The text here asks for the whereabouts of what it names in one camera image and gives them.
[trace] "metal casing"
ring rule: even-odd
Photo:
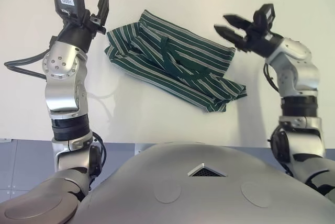
[[[191,177],[204,163],[226,177]],[[334,223],[335,205],[255,157],[205,144],[158,144],[81,202],[71,224]]]

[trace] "green striped cloth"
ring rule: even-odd
[[[147,10],[137,23],[107,33],[105,53],[123,71],[201,109],[226,111],[247,95],[223,78],[234,56],[227,48],[163,20]]]

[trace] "white stripe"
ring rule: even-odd
[[[122,36],[120,36],[119,31],[117,29],[115,29],[113,31],[115,31],[115,33],[119,36],[119,38],[121,38],[121,40],[119,40],[119,42],[121,41],[122,44],[124,45],[125,49],[127,50],[127,46],[126,46],[125,42],[122,40]]]
[[[193,61],[193,62],[196,62],[196,63],[198,63],[198,64],[200,64],[200,65],[202,65],[202,66],[205,66],[205,67],[207,67],[207,68],[209,68],[209,69],[211,69],[211,70],[213,70],[213,71],[216,71],[216,72],[219,72],[219,73],[222,73],[222,74],[225,74],[225,70],[221,70],[221,69],[218,69],[218,68],[215,68],[215,67],[213,67],[212,65],[209,65],[209,64],[207,64],[207,63],[204,63],[204,62],[202,62],[202,61],[200,61],[200,60],[198,60],[198,59],[196,59],[196,58],[191,58],[191,57],[189,57],[188,55],[186,55],[186,54],[183,54],[183,53],[181,53],[181,52],[179,52],[179,51],[176,51],[180,56],[182,56],[182,57],[184,57],[184,58],[186,58],[186,59],[189,59],[189,60],[191,60],[191,61]]]
[[[200,107],[200,108],[202,108],[202,109],[206,109],[206,106],[204,106],[204,105],[202,105],[202,104],[199,104],[198,102],[196,102],[196,101],[190,99],[189,97],[184,96],[183,94],[180,94],[180,93],[178,93],[178,92],[176,92],[176,91],[174,91],[174,90],[172,90],[172,89],[170,89],[170,88],[168,88],[168,87],[165,87],[165,86],[163,86],[163,85],[161,85],[161,84],[159,84],[159,83],[156,83],[156,82],[153,81],[153,80],[150,80],[150,79],[147,79],[147,78],[145,78],[145,77],[143,77],[143,76],[140,76],[140,75],[137,75],[137,74],[135,74],[135,73],[132,73],[132,72],[130,72],[129,70],[126,70],[126,69],[122,68],[121,66],[118,66],[116,63],[113,63],[113,64],[114,64],[115,66],[117,66],[118,68],[122,69],[124,72],[126,72],[126,73],[128,73],[129,75],[133,76],[133,77],[136,77],[136,78],[138,78],[138,79],[140,79],[140,80],[143,80],[143,81],[146,81],[146,82],[148,82],[148,83],[150,83],[150,84],[153,84],[153,85],[155,85],[155,86],[157,86],[157,87],[159,87],[159,88],[161,88],[161,89],[163,89],[163,90],[169,91],[169,92],[171,92],[172,94],[175,94],[176,96],[178,96],[178,97],[182,97],[182,98],[185,99],[186,101],[189,101],[189,102],[190,102],[191,104],[193,104],[193,105],[196,105],[196,106],[198,106],[198,107]]]
[[[127,28],[127,25],[122,26],[122,27],[120,28],[121,35],[122,35],[122,38],[124,39],[124,41],[128,43],[128,40],[127,40],[126,35],[125,35],[125,32],[124,32],[124,28]]]
[[[238,94],[237,93],[235,93],[235,92],[233,92],[221,79],[217,79],[217,81],[219,81],[221,84],[222,84],[222,86],[228,91],[228,92],[230,92],[233,96],[237,96]]]
[[[122,50],[121,46],[119,45],[118,40],[116,40],[114,34],[113,33],[109,33],[109,34],[110,34],[111,38],[113,39],[113,41],[115,42],[118,51],[120,51],[121,54],[125,54],[124,51]]]
[[[135,47],[137,47],[139,50],[141,50],[141,47],[139,47],[134,41],[132,41],[131,42],[131,44],[132,45],[134,45]],[[162,60],[162,62],[164,62],[163,61],[163,58],[162,57],[160,57],[159,55],[158,55],[158,53],[155,51],[155,49],[153,48],[152,49],[153,50],[153,53],[158,57],[158,58],[160,58],[161,60]],[[165,68],[163,67],[163,65],[159,62],[159,61],[157,61],[156,59],[155,59],[155,62],[162,68],[162,71],[166,71],[165,70]]]
[[[126,60],[129,61],[129,62],[132,62],[134,65],[138,66],[139,68],[141,68],[141,69],[143,69],[143,70],[146,70],[147,72],[149,72],[149,73],[151,73],[151,74],[154,74],[154,75],[156,75],[156,76],[161,77],[161,78],[162,78],[162,81],[165,81],[165,82],[167,82],[168,84],[170,84],[170,85],[172,85],[172,86],[174,86],[174,87],[176,87],[176,88],[178,88],[178,89],[180,89],[180,87],[177,87],[177,86],[173,85],[171,82],[173,82],[173,83],[175,83],[175,84],[177,84],[177,85],[180,85],[183,89],[187,89],[187,90],[189,90],[190,92],[196,93],[197,95],[201,96],[203,99],[209,100],[209,101],[211,101],[212,103],[213,103],[213,101],[214,101],[214,100],[213,100],[212,98],[210,98],[209,96],[207,96],[207,95],[205,95],[205,94],[203,94],[203,93],[201,93],[201,92],[198,92],[197,90],[194,90],[194,89],[192,89],[192,88],[190,88],[190,87],[188,87],[188,86],[186,86],[186,85],[184,85],[184,84],[182,84],[182,83],[180,83],[180,82],[178,82],[178,81],[176,81],[176,80],[174,80],[174,79],[171,79],[171,78],[169,78],[169,77],[167,77],[167,76],[161,75],[161,74],[158,73],[158,72],[154,72],[153,70],[151,70],[151,69],[149,69],[149,68],[147,68],[147,67],[145,67],[145,66],[143,66],[143,65],[140,65],[138,62],[136,62],[136,61],[135,61],[134,59],[132,59],[132,58],[127,58]]]
[[[160,20],[160,19],[157,19],[156,17],[152,16],[147,10],[145,10],[145,11],[143,12],[143,14],[145,14],[145,15],[151,17],[153,20],[156,20],[156,21],[158,21],[159,23],[165,24],[165,25],[167,25],[167,26],[169,26],[169,27],[171,27],[171,28],[174,28],[174,29],[176,29],[176,30],[178,30],[178,31],[182,31],[183,33],[185,33],[185,34],[187,34],[187,35],[189,35],[189,36],[192,36],[192,37],[194,37],[194,38],[197,38],[198,40],[205,41],[205,42],[207,42],[208,44],[210,44],[210,45],[212,45],[212,46],[215,46],[215,47],[217,47],[217,48],[221,48],[221,49],[224,49],[224,50],[228,50],[228,51],[233,51],[233,52],[235,52],[235,48],[227,48],[227,47],[225,47],[225,46],[223,46],[223,45],[220,45],[220,44],[215,43],[215,42],[212,42],[212,41],[210,41],[210,40],[208,40],[208,39],[206,39],[206,38],[202,38],[202,37],[200,37],[200,36],[198,36],[198,35],[196,35],[196,34],[193,34],[193,33],[191,33],[190,31],[187,31],[186,29],[181,30],[180,28],[176,27],[174,24],[170,24],[170,23],[167,23],[167,22],[162,21],[162,20]]]
[[[134,26],[134,23],[130,24],[130,27],[131,27],[131,32],[134,36],[136,36],[136,30],[135,30],[135,26]]]
[[[210,82],[213,86],[217,87],[220,91],[222,91],[225,94],[227,94],[229,98],[225,98],[225,99],[230,99],[231,98],[231,94],[229,94],[227,91],[225,91],[224,89],[221,89],[219,86],[217,86],[212,81],[210,81],[207,77],[205,77],[205,79],[207,79],[208,82]]]
[[[180,40],[178,40],[178,39],[176,39],[176,38],[170,36],[169,34],[167,34],[167,33],[165,33],[165,32],[159,31],[159,30],[154,29],[154,28],[152,28],[152,27],[150,27],[150,26],[148,26],[148,27],[149,27],[150,29],[154,30],[156,33],[161,34],[162,36],[166,36],[166,37],[172,38],[173,40],[177,41],[178,43],[180,43],[180,44],[182,44],[182,45],[184,45],[184,46],[186,46],[186,47],[192,48],[192,49],[194,49],[194,50],[196,50],[196,51],[199,51],[199,52],[201,52],[201,53],[203,53],[203,54],[209,55],[209,56],[211,56],[212,58],[214,58],[214,59],[216,59],[216,60],[219,60],[219,61],[224,62],[224,63],[230,63],[230,62],[231,62],[231,60],[226,60],[226,59],[223,59],[223,58],[219,58],[219,57],[217,57],[216,55],[213,55],[212,53],[210,53],[210,52],[208,52],[208,51],[205,51],[205,50],[203,50],[203,49],[200,49],[200,48],[198,48],[198,47],[196,47],[196,46],[192,46],[192,45],[190,45],[190,44],[188,44],[188,43],[186,43],[186,42],[180,41]],[[233,57],[232,55],[223,54],[222,52],[218,52],[218,53],[219,53],[220,55],[225,55],[225,56],[230,57],[230,58]]]
[[[226,98],[222,97],[220,94],[218,94],[215,90],[213,90],[212,88],[210,88],[208,86],[208,84],[206,84],[204,81],[202,81],[201,79],[198,79],[198,82],[201,83],[204,87],[206,87],[208,89],[209,92],[211,92],[216,98],[220,98],[222,100],[225,100]]]

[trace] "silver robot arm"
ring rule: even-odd
[[[335,162],[325,159],[321,119],[317,116],[319,71],[311,62],[310,50],[290,38],[270,31],[275,18],[272,4],[257,10],[253,22],[237,15],[224,15],[243,38],[225,26],[215,26],[239,50],[265,58],[264,75],[282,98],[279,126],[269,140],[272,152],[286,173],[317,190],[335,203]],[[269,66],[277,74],[276,87]]]
[[[54,1],[64,27],[51,39],[50,49],[5,65],[47,80],[45,94],[54,133],[56,173],[28,193],[0,204],[0,223],[66,223],[88,194],[106,159],[102,139],[89,126],[84,83],[91,41],[97,32],[106,32],[103,26],[108,0],[99,0],[97,15],[85,9],[84,0]],[[45,75],[17,67],[41,59]],[[92,144],[93,138],[102,149]]]

